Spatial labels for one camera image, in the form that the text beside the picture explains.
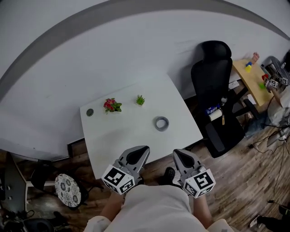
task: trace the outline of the white shirt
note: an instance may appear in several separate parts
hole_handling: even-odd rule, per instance
[[[96,216],[84,232],[233,232],[224,219],[207,230],[192,215],[187,194],[175,186],[139,185],[127,195],[116,218]]]
[[[287,116],[290,113],[290,86],[287,86],[285,90],[281,93],[279,103],[273,99],[268,108],[268,117],[271,123],[275,126],[286,126]]]

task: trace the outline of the paper roll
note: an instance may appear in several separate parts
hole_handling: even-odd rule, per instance
[[[222,116],[222,111],[217,109],[215,112],[211,113],[209,116],[210,121],[213,121]]]

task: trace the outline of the gray arch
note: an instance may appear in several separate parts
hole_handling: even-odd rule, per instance
[[[290,39],[264,18],[223,0],[109,0],[66,18],[33,41],[0,79],[0,101],[30,67],[69,39],[116,19],[163,10],[200,10],[231,15],[266,27],[285,39]]]

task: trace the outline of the person's arm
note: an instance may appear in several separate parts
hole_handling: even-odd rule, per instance
[[[124,199],[122,195],[112,192],[100,216],[106,217],[112,222],[120,212],[123,202]]]
[[[193,215],[206,229],[213,224],[213,217],[209,211],[205,195],[193,199]]]
[[[278,104],[282,107],[282,104],[281,104],[281,96],[280,94],[277,92],[277,90],[274,88],[274,87],[270,87],[270,90],[272,91],[273,95],[274,95],[274,98],[276,100],[276,102],[278,102]]]

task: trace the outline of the potted plant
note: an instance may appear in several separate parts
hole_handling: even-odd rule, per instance
[[[106,114],[108,114],[108,112],[122,112],[120,106],[122,105],[122,103],[116,102],[114,98],[108,98],[106,99],[106,102],[104,104],[104,108],[106,109]]]
[[[143,98],[142,95],[138,95],[138,96],[137,96],[137,99],[136,99],[136,103],[137,103],[138,105],[142,106],[142,105],[144,104],[144,102],[145,102],[145,98]]]

